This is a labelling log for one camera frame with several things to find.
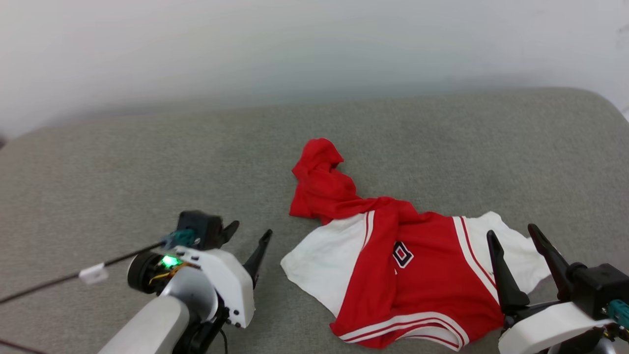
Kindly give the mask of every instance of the jersey logo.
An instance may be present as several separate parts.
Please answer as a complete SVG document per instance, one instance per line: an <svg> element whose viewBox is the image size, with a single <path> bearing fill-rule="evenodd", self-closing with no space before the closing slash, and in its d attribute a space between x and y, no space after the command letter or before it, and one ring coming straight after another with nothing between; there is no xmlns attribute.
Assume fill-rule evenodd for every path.
<svg viewBox="0 0 629 354"><path fill-rule="evenodd" d="M413 254L406 248L403 242L398 241L393 246L393 258L398 262L400 268L406 268L413 259Z"/></svg>

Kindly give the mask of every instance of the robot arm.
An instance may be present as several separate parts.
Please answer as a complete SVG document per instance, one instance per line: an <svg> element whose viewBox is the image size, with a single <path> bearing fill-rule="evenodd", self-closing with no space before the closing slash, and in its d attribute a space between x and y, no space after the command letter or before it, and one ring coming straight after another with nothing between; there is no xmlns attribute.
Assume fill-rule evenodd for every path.
<svg viewBox="0 0 629 354"><path fill-rule="evenodd" d="M558 301L529 306L504 262L493 231L487 233L504 329L498 341L502 354L614 354L611 342L629 341L629 277L609 264L588 268L568 265L540 229L529 233L544 256L558 288ZM626 352L627 343L620 343Z"/></svg>
<svg viewBox="0 0 629 354"><path fill-rule="evenodd" d="M223 229L220 218L183 212L178 231L168 240L168 254L139 254L129 267L131 288L158 297L129 321L99 354L205 354L224 324L246 328L255 310L253 289L272 231L241 265L220 248L238 222Z"/></svg>

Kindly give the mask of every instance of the gray couch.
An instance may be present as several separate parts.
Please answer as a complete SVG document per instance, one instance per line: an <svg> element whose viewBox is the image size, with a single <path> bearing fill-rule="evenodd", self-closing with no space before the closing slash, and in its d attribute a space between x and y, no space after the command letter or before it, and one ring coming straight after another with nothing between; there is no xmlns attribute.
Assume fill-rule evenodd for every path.
<svg viewBox="0 0 629 354"><path fill-rule="evenodd" d="M310 138L330 139L364 197L475 217L488 210L526 234L534 222L569 261L629 272L629 124L575 89L280 106L125 117L41 129L0 150L0 296L154 243L179 212L241 228L224 249L244 260L274 240L247 329L230 353L374 353L334 337L333 316L289 282L280 259L318 222L288 216L291 168ZM0 307L0 338L50 353L96 353L152 297L74 281ZM551 300L544 280L532 301ZM463 349L497 353L498 332ZM211 353L222 353L218 338ZM385 353L450 353L402 340ZM12 353L0 348L0 353Z"/></svg>

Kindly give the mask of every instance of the teal connector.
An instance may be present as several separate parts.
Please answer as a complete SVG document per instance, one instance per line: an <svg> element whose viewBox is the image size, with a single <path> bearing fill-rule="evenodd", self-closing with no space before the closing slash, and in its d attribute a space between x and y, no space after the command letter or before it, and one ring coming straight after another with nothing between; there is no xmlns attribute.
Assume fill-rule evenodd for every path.
<svg viewBox="0 0 629 354"><path fill-rule="evenodd" d="M629 305L622 300L612 300L607 315L619 325L629 328Z"/></svg>
<svg viewBox="0 0 629 354"><path fill-rule="evenodd" d="M172 249L175 246L191 247L194 245L194 240L194 230L192 229L177 230L162 239L165 249Z"/></svg>

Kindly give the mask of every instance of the red and white shirt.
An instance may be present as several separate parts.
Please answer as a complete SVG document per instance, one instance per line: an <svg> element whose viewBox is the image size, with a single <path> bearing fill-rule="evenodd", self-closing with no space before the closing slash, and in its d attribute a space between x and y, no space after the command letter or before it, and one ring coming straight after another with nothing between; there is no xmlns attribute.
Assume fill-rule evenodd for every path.
<svg viewBox="0 0 629 354"><path fill-rule="evenodd" d="M281 261L288 279L334 314L330 328L341 340L384 348L418 338L459 351L500 328L488 230L522 291L550 275L532 241L498 214L419 214L409 202L360 198L336 170L342 161L328 140L306 144L293 169L299 183L291 215L324 225Z"/></svg>

